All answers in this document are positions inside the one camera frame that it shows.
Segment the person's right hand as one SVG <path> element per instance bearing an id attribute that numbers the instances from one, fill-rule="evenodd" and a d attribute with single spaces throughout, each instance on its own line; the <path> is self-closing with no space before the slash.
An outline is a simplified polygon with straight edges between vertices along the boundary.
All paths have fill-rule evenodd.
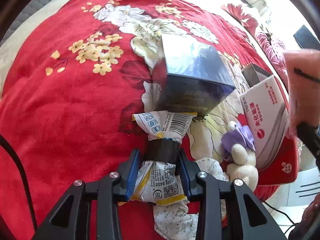
<path id="1" fill-rule="evenodd" d="M 318 193 L 310 205 L 304 210 L 302 216 L 302 228 L 308 230 L 319 213 L 320 193 Z"/>

